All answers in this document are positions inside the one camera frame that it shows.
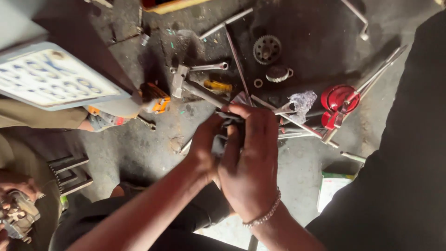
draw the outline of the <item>hammer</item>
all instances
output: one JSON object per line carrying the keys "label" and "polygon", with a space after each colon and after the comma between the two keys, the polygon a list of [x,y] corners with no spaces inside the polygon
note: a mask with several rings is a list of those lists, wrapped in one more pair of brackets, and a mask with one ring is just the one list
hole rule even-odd
{"label": "hammer", "polygon": [[177,73],[173,76],[172,81],[172,96],[177,98],[183,97],[183,89],[189,91],[190,93],[197,95],[209,103],[215,105],[218,108],[222,108],[224,105],[229,105],[229,101],[224,100],[208,89],[204,88],[200,84],[186,79],[190,68],[184,65],[179,65]]}

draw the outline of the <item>gear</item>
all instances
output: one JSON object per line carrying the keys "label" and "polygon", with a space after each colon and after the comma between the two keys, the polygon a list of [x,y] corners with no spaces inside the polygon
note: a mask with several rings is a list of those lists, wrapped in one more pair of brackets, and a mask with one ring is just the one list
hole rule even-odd
{"label": "gear", "polygon": [[283,65],[272,66],[266,71],[266,79],[273,83],[285,81],[293,75],[293,70]]}
{"label": "gear", "polygon": [[266,35],[254,43],[253,54],[259,64],[269,65],[279,59],[282,44],[275,36]]}

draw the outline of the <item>license plate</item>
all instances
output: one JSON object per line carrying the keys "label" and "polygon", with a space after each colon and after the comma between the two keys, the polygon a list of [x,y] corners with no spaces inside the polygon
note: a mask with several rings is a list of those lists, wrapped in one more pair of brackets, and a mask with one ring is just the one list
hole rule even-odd
{"label": "license plate", "polygon": [[0,90],[39,106],[120,94],[109,80],[55,49],[28,52],[1,64]]}

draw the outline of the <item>hand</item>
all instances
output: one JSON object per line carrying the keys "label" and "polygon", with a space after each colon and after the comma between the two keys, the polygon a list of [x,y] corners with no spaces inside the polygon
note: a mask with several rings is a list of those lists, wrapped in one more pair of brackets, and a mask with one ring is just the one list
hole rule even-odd
{"label": "hand", "polygon": [[248,223],[267,214],[277,197],[278,126],[269,110],[230,105],[229,111],[246,120],[246,136],[241,139],[235,126],[228,127],[218,174],[225,197]]}
{"label": "hand", "polygon": [[14,189],[26,194],[33,202],[42,196],[33,178],[14,172],[0,171],[0,198]]}
{"label": "hand", "polygon": [[185,161],[193,162],[199,172],[207,174],[208,183],[216,175],[215,158],[211,154],[214,137],[220,133],[224,119],[218,114],[204,121],[192,137],[192,145]]}
{"label": "hand", "polygon": [[6,251],[9,244],[8,232],[3,228],[4,224],[0,224],[0,251]]}

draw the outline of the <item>hammer head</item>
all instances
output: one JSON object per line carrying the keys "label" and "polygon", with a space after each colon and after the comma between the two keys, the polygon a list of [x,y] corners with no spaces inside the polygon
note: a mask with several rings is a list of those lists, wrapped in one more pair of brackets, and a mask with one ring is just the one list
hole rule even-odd
{"label": "hammer head", "polygon": [[189,67],[186,67],[184,65],[178,65],[177,73],[173,76],[172,81],[172,96],[177,98],[183,97],[183,83],[184,79],[186,78],[187,74],[189,73]]}

